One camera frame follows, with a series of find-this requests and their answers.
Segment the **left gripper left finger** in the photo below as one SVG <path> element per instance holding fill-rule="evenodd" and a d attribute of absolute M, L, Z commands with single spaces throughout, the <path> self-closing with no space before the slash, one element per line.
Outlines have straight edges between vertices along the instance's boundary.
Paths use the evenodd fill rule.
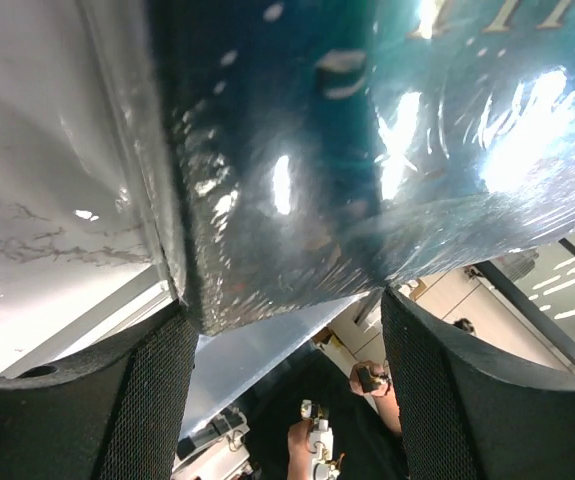
<path fill-rule="evenodd" d="M 168 479 L 198 334 L 182 307 L 0 377 L 0 479 Z"/>

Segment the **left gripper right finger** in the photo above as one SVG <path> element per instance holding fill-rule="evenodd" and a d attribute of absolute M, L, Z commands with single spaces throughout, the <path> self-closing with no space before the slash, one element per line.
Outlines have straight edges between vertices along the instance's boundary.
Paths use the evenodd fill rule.
<path fill-rule="evenodd" d="M 575 375 L 507 353 L 388 289 L 384 344 L 414 479 L 575 479 Z"/>

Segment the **blue ocean cover book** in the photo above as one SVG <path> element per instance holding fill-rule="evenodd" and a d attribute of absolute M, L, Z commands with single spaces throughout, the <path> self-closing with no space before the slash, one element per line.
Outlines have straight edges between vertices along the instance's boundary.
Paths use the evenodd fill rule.
<path fill-rule="evenodd" d="M 206 335 L 575 230 L 575 1 L 81 1 Z"/>

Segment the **operator hand with controller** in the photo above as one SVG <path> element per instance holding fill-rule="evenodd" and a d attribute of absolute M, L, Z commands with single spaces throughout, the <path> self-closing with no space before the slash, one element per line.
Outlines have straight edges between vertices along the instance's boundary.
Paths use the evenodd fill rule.
<path fill-rule="evenodd" d="M 384 367 L 371 361 L 359 362 L 351 370 L 349 385 L 361 396 L 383 397 L 391 390 L 391 379 Z"/>

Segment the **second operator hand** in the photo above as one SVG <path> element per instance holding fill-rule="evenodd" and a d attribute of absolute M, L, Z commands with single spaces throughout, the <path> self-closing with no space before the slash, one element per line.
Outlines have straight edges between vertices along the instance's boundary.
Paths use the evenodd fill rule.
<path fill-rule="evenodd" d="M 301 420 L 288 431 L 288 480 L 308 480 L 311 474 L 309 449 L 310 420 Z"/>

